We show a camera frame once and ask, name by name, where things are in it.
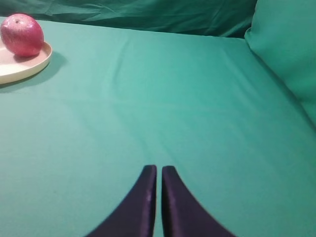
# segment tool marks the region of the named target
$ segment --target teal tablecloth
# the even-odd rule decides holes
[[[316,236],[316,133],[244,40],[40,23],[51,63],[0,88],[1,237],[84,236],[145,164],[237,236]]]

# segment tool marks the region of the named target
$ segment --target plate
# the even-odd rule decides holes
[[[44,43],[40,53],[33,57],[18,57],[9,52],[0,40],[0,84],[14,82],[33,76],[49,63],[52,48]]]

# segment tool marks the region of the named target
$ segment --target green cloth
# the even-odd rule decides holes
[[[51,63],[0,88],[1,237],[83,237],[145,164],[155,237],[164,165],[239,237],[316,236],[316,133],[245,40],[40,24]]]
[[[315,23],[315,0],[258,0],[245,37],[316,124]]]
[[[256,0],[9,0],[0,15],[137,30],[242,37]]]

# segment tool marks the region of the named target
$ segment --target black plastic finger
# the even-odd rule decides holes
[[[203,209],[174,166],[162,169],[162,223],[165,237],[235,237]]]
[[[144,166],[125,199],[86,237],[152,237],[156,215],[156,185],[156,166]]]

